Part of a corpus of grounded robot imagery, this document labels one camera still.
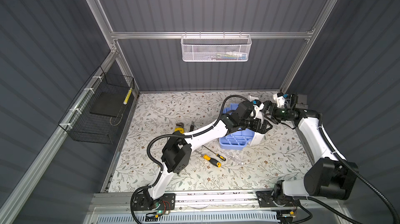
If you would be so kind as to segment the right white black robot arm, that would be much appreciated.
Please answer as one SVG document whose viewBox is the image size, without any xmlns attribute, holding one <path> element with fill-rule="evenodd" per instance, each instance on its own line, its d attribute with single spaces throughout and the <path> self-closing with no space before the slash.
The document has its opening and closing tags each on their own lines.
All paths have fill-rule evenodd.
<svg viewBox="0 0 400 224">
<path fill-rule="evenodd" d="M 273 101 L 264 102 L 262 114 L 273 123 L 291 121 L 299 135 L 312 167 L 301 180 L 279 180 L 271 197 L 275 204 L 283 206 L 290 198 L 324 197 L 347 200 L 356 181 L 355 163 L 345 167 L 340 160 L 344 156 L 327 135 L 322 114 L 296 106 L 283 106 L 277 94 Z"/>
</svg>

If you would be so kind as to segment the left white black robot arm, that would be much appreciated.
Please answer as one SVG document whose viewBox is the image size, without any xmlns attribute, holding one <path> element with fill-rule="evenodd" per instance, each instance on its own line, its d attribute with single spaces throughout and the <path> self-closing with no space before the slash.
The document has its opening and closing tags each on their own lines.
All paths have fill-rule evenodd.
<svg viewBox="0 0 400 224">
<path fill-rule="evenodd" d="M 172 177 L 187 167 L 196 149 L 210 141 L 246 129 L 266 134 L 272 129 L 272 124 L 264 120 L 268 111 L 267 102 L 248 100 L 239 95 L 228 96 L 221 105 L 217 119 L 211 124 L 192 132 L 175 131 L 154 138 L 148 144 L 146 152 L 149 159 L 159 166 L 160 171 L 151 184 L 137 188 L 134 194 L 143 193 L 147 209 L 158 208 Z M 162 149 L 161 160 L 158 161 L 151 154 L 151 148 L 156 141 L 163 138 L 168 140 Z"/>
</svg>

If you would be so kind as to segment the white blue tool box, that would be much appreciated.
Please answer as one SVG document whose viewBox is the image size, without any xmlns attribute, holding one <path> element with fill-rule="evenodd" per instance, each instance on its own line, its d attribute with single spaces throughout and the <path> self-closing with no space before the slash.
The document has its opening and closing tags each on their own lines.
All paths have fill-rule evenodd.
<svg viewBox="0 0 400 224">
<path fill-rule="evenodd" d="M 231 103 L 223 109 L 221 118 L 228 128 L 227 134 L 219 138 L 219 145 L 225 150 L 256 146 L 272 129 L 272 124 L 264 119 L 264 104 L 258 98 Z"/>
</svg>

